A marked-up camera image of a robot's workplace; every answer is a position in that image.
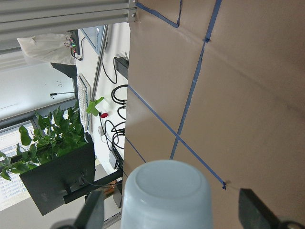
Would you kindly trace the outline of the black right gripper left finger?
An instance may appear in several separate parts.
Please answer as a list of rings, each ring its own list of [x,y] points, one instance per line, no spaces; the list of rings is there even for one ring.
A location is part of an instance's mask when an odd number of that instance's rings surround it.
[[[93,191],[87,197],[75,220],[66,219],[54,223],[52,229],[102,229],[104,224],[103,191]]]

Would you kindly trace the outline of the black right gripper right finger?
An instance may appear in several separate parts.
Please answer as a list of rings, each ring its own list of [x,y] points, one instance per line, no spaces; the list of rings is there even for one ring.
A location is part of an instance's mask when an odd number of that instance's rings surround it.
[[[251,190],[241,188],[238,199],[238,218],[244,229],[303,229],[293,220],[281,221]]]

